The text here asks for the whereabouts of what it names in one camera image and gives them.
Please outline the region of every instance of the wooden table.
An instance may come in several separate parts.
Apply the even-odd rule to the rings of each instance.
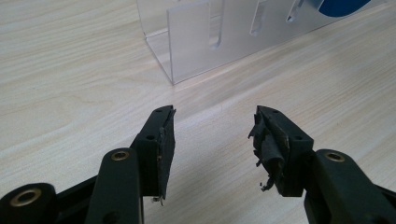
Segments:
[[[0,74],[0,196],[96,175],[109,150],[128,147],[170,104],[176,154],[164,207],[145,199],[147,223],[307,222],[303,198],[260,190],[267,173],[248,139],[256,105],[396,190],[394,1],[176,86],[134,1],[2,1]]]

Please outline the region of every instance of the bolt hole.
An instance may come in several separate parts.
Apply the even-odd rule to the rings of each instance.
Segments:
[[[154,135],[148,135],[148,136],[146,136],[146,138],[148,139],[148,140],[154,140]]]
[[[27,189],[17,196],[12,198],[10,204],[13,207],[25,206],[29,203],[34,202],[41,196],[41,189]]]
[[[120,220],[120,214],[118,212],[109,212],[103,217],[104,224],[117,224]]]
[[[334,153],[334,152],[326,153],[326,157],[327,157],[327,159],[329,159],[331,161],[345,161],[343,156],[341,156],[338,153]]]
[[[129,157],[129,153],[127,151],[118,151],[111,155],[111,159],[113,161],[122,161]]]

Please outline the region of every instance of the clear acrylic holder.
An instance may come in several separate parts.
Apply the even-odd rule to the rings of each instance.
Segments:
[[[173,84],[343,19],[318,12],[322,2],[137,0],[147,43]]]

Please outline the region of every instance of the transparent plastic stand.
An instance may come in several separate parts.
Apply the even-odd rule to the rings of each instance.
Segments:
[[[342,19],[318,12],[322,2],[137,0],[148,45],[173,84]]]

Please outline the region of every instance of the light wood tabletop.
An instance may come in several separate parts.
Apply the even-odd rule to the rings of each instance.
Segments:
[[[394,1],[175,86],[135,1],[1,1],[0,92],[0,197],[96,175],[163,105],[177,109],[177,146],[167,199],[145,199],[146,223],[307,223],[304,198],[260,189],[267,173],[248,139],[257,105],[396,190]]]

